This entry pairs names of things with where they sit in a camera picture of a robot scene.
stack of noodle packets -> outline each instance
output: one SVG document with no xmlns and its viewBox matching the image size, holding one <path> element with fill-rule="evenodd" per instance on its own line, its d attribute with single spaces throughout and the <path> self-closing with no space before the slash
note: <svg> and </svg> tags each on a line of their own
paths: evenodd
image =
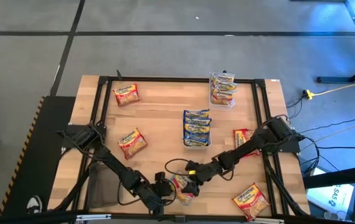
<svg viewBox="0 0 355 224">
<path fill-rule="evenodd" d="M 183 111 L 183 142 L 185 146 L 208 146 L 211 131 L 209 109 Z"/>
<path fill-rule="evenodd" d="M 210 101 L 214 105 L 232 106 L 234 105 L 234 95 L 237 84 L 234 83 L 234 74 L 211 73 L 211 93 Z"/>
</svg>

wooden tabletop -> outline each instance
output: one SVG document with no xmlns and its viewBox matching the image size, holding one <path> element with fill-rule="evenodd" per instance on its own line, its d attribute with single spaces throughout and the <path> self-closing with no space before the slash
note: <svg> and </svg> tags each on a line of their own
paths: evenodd
<svg viewBox="0 0 355 224">
<path fill-rule="evenodd" d="M 83 76 L 73 109 L 71 122 L 87 124 L 92 111 L 93 100 L 97 88 L 98 76 Z M 286 114 L 285 101 L 279 80 L 265 80 L 272 116 Z M 206 151 L 188 151 L 182 145 L 182 112 L 183 110 L 203 110 L 208 106 L 207 83 L 179 82 L 126 82 L 113 81 L 111 89 L 117 89 L 137 83 L 141 101 L 124 107 L 118 107 L 115 95 L 111 92 L 105 124 L 107 126 L 106 145 L 111 153 L 125 166 L 142 172 L 150 181 L 154 174 L 164 170 L 164 164 L 170 159 L 185 158 L 200 163 L 211 161 L 211 157 L 222 151 L 234 149 L 233 129 L 255 129 L 257 117 L 254 110 L 251 85 L 238 84 L 235 95 L 236 105 L 228 111 L 211 110 L 210 118 L 212 146 Z M 102 108 L 105 94 L 103 86 L 98 116 Z M 265 113 L 262 105 L 262 94 L 258 90 L 261 104 L 262 119 Z M 138 128 L 145 137 L 148 146 L 129 160 L 124 158 L 118 146 L 119 138 Z M 285 187 L 291 193 L 300 207 L 309 213 L 308 201 L 302 181 L 298 159 L 290 153 L 279 153 Z M 73 149 L 60 161 L 57 169 L 49 207 L 56 207 L 68 194 L 77 181 L 81 154 Z M 184 170 L 183 162 L 171 163 L 171 170 Z M 242 216 L 243 212 L 233 203 L 232 198 L 243 192 L 253 183 L 268 198 L 265 173 L 261 156 L 243 158 L 235 166 L 234 178 L 226 182 L 215 176 L 206 182 L 190 206 L 182 205 L 176 200 L 165 207 L 165 214 L 184 215 L 229 215 Z M 278 213 L 282 212 L 280 196 L 274 186 Z M 82 187 L 79 208 L 83 208 L 86 185 Z M 132 196 L 123 190 L 123 201 L 133 200 Z M 129 206 L 115 205 L 111 207 L 92 209 L 91 212 L 110 213 L 148 213 L 142 203 Z M 260 213 L 260 216 L 270 216 L 270 207 Z"/>
</svg>

black mat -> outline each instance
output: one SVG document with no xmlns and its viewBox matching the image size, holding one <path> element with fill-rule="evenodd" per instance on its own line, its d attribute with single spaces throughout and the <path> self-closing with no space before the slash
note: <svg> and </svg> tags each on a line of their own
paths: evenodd
<svg viewBox="0 0 355 224">
<path fill-rule="evenodd" d="M 25 214 L 33 195 L 38 195 L 47 208 L 63 143 L 55 131 L 67 127 L 74 103 L 75 97 L 47 96 L 41 100 L 2 202 L 1 215 Z"/>
</svg>

concrete floor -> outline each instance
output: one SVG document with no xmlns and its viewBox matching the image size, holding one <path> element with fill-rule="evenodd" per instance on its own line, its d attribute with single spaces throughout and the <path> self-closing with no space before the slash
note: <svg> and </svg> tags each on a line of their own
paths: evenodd
<svg viewBox="0 0 355 224">
<path fill-rule="evenodd" d="M 70 30 L 79 1 L 0 0 L 0 30 Z M 342 3 L 288 0 L 86 0 L 78 30 L 223 30 L 355 32 Z M 40 96 L 47 95 L 66 37 L 0 37 L 0 203 Z M 317 76 L 355 72 L 355 37 L 76 37 L 58 95 L 75 95 L 81 75 L 206 77 L 227 69 L 240 78 L 274 78 L 286 102 Z M 290 109 L 293 115 L 296 108 Z M 303 104 L 293 126 L 304 129 L 355 118 L 355 87 Z M 308 132 L 313 139 L 349 127 Z M 319 143 L 355 146 L 355 128 Z M 338 169 L 355 167 L 355 150 L 323 149 Z M 313 148 L 302 158 L 315 156 Z M 321 167 L 333 170 L 324 160 Z"/>
</svg>

ramen package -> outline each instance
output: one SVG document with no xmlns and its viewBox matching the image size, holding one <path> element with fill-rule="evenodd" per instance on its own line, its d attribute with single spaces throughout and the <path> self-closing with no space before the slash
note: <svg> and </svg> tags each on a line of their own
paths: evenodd
<svg viewBox="0 0 355 224">
<path fill-rule="evenodd" d="M 147 142 L 144 140 L 144 137 L 139 133 L 137 128 L 125 137 L 121 138 L 118 141 L 118 144 L 125 154 L 125 159 L 132 158 L 136 153 L 147 146 Z"/>
<path fill-rule="evenodd" d="M 184 130 L 193 134 L 208 134 L 211 127 L 184 123 Z"/>
<path fill-rule="evenodd" d="M 237 91 L 214 91 L 211 96 L 211 103 L 215 105 L 230 106 L 233 104 L 233 97 Z"/>
<path fill-rule="evenodd" d="M 246 128 L 233 130 L 235 148 L 238 148 L 242 144 L 246 143 L 251 138 L 252 134 L 253 131 Z M 251 156 L 251 155 L 260 155 L 259 150 L 256 149 L 245 156 Z"/>
<path fill-rule="evenodd" d="M 248 221 L 256 218 L 263 209 L 269 206 L 265 196 L 255 183 L 239 196 L 233 198 L 233 201 L 241 208 Z"/>
<path fill-rule="evenodd" d="M 115 93 L 118 106 L 125 106 L 140 100 L 138 86 L 136 84 L 132 84 L 113 91 Z"/>
<path fill-rule="evenodd" d="M 182 175 L 173 175 L 171 181 L 176 187 L 176 198 L 183 205 L 190 205 L 194 195 L 191 193 L 182 193 L 182 189 L 187 185 L 188 182 L 191 181 L 190 178 Z"/>
<path fill-rule="evenodd" d="M 222 91 L 232 91 L 237 88 L 237 84 L 234 82 L 224 82 L 219 77 L 215 79 L 212 84 L 213 88 L 218 88 Z"/>
<path fill-rule="evenodd" d="M 191 132 L 189 132 L 189 131 L 184 131 L 183 137 L 184 137 L 185 139 L 189 139 L 189 138 L 201 138 L 201 139 L 208 140 L 209 133 L 196 134 L 196 133 L 191 133 Z"/>
<path fill-rule="evenodd" d="M 185 136 L 184 139 L 184 145 L 186 146 L 207 146 L 208 145 L 208 139 L 207 138 L 199 138 L 196 136 Z"/>
<path fill-rule="evenodd" d="M 185 118 L 208 118 L 209 109 L 206 109 L 206 110 L 184 110 L 183 116 Z"/>
<path fill-rule="evenodd" d="M 210 118 L 184 118 L 184 122 L 187 124 L 196 124 L 200 126 L 207 126 L 212 121 Z"/>
<path fill-rule="evenodd" d="M 230 73 L 211 73 L 211 82 L 213 83 L 216 78 L 219 78 L 223 82 L 234 82 L 234 74 Z"/>
</svg>

